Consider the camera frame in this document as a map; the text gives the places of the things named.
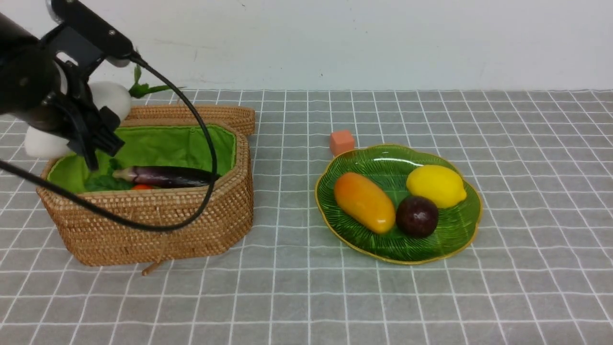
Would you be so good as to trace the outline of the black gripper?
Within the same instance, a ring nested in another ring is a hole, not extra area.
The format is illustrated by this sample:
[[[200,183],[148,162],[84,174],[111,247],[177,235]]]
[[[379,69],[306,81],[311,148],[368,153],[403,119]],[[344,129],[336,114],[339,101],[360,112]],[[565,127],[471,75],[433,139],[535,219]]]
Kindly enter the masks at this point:
[[[124,146],[116,133],[121,122],[109,109],[98,109],[89,84],[91,68],[71,61],[29,63],[29,126],[68,139],[68,146],[84,157],[90,171],[98,171],[96,155],[114,156]]]

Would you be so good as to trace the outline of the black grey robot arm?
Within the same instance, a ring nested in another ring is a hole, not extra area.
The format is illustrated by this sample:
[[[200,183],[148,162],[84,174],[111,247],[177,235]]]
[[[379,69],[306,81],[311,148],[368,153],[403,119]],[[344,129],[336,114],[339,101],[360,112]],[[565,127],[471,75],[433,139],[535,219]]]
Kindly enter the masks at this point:
[[[90,83],[90,76],[106,59],[129,57],[133,46],[80,2],[51,5],[59,24],[42,38],[1,16],[1,114],[28,125],[30,156],[50,160],[72,151],[97,170],[99,151],[114,156],[124,146],[116,129],[131,97],[116,83]]]

